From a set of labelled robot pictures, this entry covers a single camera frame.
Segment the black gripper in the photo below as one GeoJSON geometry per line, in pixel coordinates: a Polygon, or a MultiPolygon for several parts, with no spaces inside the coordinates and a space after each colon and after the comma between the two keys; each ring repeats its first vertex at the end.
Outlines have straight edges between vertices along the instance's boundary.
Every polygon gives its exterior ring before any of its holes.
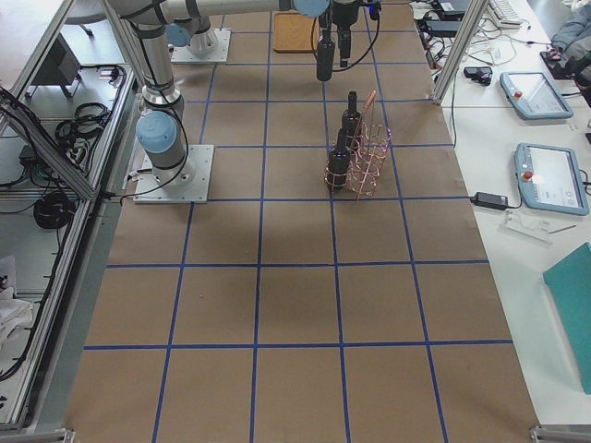
{"type": "Polygon", "coordinates": [[[332,23],[337,27],[339,38],[340,68],[348,67],[350,58],[351,27],[357,22],[360,1],[331,1],[332,23]]]}

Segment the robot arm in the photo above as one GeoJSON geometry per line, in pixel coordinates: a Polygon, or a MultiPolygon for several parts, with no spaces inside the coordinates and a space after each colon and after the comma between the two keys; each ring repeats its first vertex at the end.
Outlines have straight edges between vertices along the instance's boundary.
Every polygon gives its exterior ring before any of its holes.
{"type": "Polygon", "coordinates": [[[349,69],[351,28],[357,22],[363,1],[109,1],[116,16],[126,21],[139,45],[140,68],[145,86],[142,97],[156,110],[180,112],[184,101],[175,84],[168,53],[167,28],[177,25],[189,36],[210,30],[210,17],[295,11],[320,24],[316,77],[332,78],[334,52],[340,52],[340,67],[349,69]]]}

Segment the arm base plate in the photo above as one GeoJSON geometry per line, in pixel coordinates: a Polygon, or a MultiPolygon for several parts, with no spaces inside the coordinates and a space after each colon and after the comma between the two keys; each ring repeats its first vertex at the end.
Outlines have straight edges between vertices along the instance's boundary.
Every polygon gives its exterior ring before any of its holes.
{"type": "Polygon", "coordinates": [[[187,153],[183,168],[171,170],[153,168],[145,153],[142,167],[149,171],[139,175],[133,200],[139,204],[206,203],[214,146],[189,145],[187,153]]]}
{"type": "Polygon", "coordinates": [[[232,32],[209,29],[192,36],[181,27],[167,28],[168,43],[173,47],[172,63],[184,65],[223,64],[227,62],[232,32]]]}

